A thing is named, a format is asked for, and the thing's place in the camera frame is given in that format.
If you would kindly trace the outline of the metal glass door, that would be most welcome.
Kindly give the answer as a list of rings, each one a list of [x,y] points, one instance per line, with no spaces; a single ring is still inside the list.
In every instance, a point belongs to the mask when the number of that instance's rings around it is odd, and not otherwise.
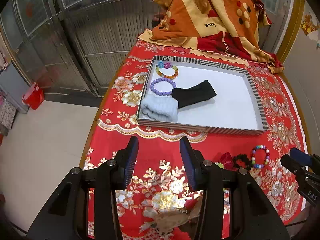
[[[1,37],[28,84],[98,97],[159,12],[153,0],[8,0]]]

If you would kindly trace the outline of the red floral table cloth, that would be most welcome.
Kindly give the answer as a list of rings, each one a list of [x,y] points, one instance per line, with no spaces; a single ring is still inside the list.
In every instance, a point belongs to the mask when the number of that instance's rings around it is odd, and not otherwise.
[[[298,184],[280,163],[290,148],[306,150],[305,136],[295,102],[282,78],[253,62],[234,65],[246,69],[257,87],[266,119],[267,131],[259,136],[203,133],[139,126],[136,120],[143,82],[155,55],[188,57],[183,48],[164,47],[138,41],[117,72],[104,97],[87,146],[84,168],[91,170],[115,157],[131,136],[139,140],[139,152],[131,183],[116,192],[117,210],[124,239],[160,239],[154,230],[140,232],[140,226],[152,222],[166,211],[187,211],[202,195],[191,192],[187,184],[179,140],[186,136],[193,146],[211,160],[219,153],[250,154],[257,145],[265,145],[270,161],[263,169],[250,173],[263,189],[285,224],[292,223],[305,208]]]

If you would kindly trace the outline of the leopard print bow scrunchie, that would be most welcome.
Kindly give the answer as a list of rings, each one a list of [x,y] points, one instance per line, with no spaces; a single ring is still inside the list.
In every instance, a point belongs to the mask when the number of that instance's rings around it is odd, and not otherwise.
[[[201,204],[202,196],[199,196],[196,204],[187,211],[170,211],[169,213],[155,215],[152,222],[140,226],[140,232],[151,229],[160,237],[164,237],[178,228],[182,232],[186,232],[190,238],[193,238],[199,220]]]

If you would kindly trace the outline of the orange red folded blanket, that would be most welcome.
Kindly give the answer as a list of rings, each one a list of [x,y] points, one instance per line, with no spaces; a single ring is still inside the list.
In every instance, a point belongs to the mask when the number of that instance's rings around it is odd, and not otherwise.
[[[261,0],[153,0],[165,12],[139,39],[167,47],[233,55],[284,69],[277,56],[260,49],[259,27],[271,25]]]

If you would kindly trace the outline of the light blue fuzzy headband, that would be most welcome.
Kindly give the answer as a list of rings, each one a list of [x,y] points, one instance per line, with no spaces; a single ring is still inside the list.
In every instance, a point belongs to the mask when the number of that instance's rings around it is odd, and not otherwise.
[[[157,97],[148,94],[140,103],[144,115],[157,121],[176,122],[178,116],[178,101],[171,97]]]

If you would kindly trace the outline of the black scrunchie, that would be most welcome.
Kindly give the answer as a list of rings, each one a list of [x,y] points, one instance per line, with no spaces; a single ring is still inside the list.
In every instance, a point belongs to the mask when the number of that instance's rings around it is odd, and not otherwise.
[[[233,157],[233,168],[244,168],[247,171],[250,171],[252,168],[252,161],[246,154],[239,154]]]

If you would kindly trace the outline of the black headband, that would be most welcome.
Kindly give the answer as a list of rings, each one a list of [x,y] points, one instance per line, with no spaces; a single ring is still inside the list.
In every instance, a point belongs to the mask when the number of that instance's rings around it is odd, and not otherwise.
[[[194,105],[216,97],[216,92],[208,80],[190,88],[174,88],[171,96],[178,101],[178,109]]]

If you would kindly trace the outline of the red velvet bow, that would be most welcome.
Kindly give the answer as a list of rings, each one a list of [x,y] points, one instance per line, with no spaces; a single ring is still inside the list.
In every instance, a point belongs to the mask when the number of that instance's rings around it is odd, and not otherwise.
[[[233,157],[229,152],[219,153],[213,161],[220,168],[224,168],[226,170],[233,170]]]

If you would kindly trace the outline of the striped white tray box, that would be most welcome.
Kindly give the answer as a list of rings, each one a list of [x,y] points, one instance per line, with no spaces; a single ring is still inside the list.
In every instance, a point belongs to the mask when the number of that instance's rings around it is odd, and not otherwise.
[[[137,121],[223,134],[258,135],[268,128],[260,95],[246,69],[180,56],[152,58]]]

